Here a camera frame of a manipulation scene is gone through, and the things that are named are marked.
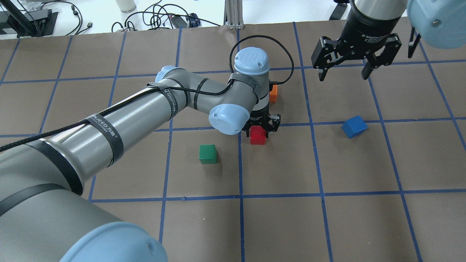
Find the red wooden block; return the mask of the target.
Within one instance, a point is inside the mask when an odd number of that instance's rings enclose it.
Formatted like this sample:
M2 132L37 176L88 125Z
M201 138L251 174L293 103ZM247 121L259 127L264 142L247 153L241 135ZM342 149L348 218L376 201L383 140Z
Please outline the red wooden block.
M261 126L252 126L249 130L251 145L265 145L267 132Z

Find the orange wooden block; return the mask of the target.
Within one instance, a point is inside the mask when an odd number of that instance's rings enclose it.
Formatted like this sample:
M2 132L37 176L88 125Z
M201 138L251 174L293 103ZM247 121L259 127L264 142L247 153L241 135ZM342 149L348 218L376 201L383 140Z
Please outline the orange wooden block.
M270 92L269 92L269 102L276 103L278 98L278 85L272 84L270 85Z

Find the blue wooden block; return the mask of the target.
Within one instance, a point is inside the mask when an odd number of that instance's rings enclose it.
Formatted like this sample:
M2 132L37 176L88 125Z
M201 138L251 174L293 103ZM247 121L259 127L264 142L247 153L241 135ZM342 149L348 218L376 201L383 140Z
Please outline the blue wooden block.
M357 115L345 121L341 128L346 137L352 139L364 133L368 129L368 125L360 115Z

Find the green wooden block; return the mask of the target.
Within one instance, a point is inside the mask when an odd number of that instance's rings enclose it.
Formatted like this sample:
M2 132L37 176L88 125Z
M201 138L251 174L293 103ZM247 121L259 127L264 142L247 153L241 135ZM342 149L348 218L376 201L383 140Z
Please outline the green wooden block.
M201 164L216 164L217 149L214 144L202 144L199 147L199 161Z

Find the aluminium frame post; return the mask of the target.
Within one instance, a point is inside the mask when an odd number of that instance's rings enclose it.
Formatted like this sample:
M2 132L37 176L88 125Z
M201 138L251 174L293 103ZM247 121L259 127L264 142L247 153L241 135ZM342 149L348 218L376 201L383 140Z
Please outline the aluminium frame post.
M231 30L244 28L243 0L225 0L224 25Z

